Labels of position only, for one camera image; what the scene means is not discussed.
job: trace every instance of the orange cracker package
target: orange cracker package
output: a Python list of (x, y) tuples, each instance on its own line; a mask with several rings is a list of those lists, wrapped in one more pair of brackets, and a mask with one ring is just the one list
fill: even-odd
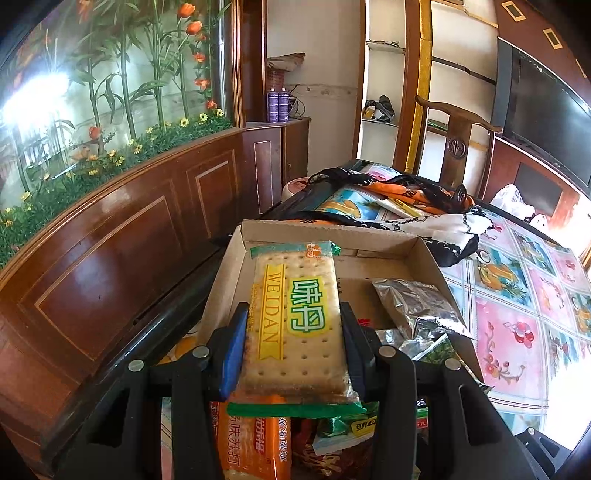
[(290, 480), (290, 419), (232, 417), (226, 403), (210, 413), (224, 476), (228, 480)]

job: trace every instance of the television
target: television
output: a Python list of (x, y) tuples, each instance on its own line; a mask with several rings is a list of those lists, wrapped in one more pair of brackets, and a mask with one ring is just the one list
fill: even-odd
[(591, 186), (591, 108), (534, 58), (499, 39), (494, 125), (511, 144)]

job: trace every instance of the wicker basket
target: wicker basket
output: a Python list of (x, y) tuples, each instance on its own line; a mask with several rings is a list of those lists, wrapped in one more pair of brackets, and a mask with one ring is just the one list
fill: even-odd
[(275, 70), (267, 68), (267, 92), (272, 88), (279, 92), (283, 88), (285, 79), (285, 70)]

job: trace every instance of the green grass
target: green grass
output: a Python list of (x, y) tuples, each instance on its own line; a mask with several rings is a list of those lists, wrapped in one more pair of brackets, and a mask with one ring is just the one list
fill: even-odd
[(206, 120), (198, 115), (190, 118), (186, 126), (181, 126), (181, 122), (165, 129), (154, 126), (124, 149), (110, 151), (94, 160), (82, 160), (68, 173), (42, 180), (36, 191), (23, 195), (21, 205), (2, 210), (0, 268), (39, 230), (102, 184), (172, 148), (232, 127), (228, 118), (215, 115), (215, 111), (208, 112)]

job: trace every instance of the cardboard box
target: cardboard box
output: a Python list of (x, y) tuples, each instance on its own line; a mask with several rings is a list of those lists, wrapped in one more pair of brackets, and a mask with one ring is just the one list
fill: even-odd
[[(375, 329), (393, 328), (394, 322), (382, 307), (370, 278), (404, 278), (435, 285), (459, 312), (447, 282), (419, 237), (341, 225), (245, 220), (236, 227), (213, 283), (197, 334), (199, 344), (207, 343), (216, 328), (228, 324), (240, 301), (250, 301), (255, 264), (250, 248), (323, 240), (341, 247), (340, 255), (334, 257), (340, 301), (348, 301), (357, 318), (370, 319)], [(460, 337), (453, 346), (482, 380), (472, 341)]]

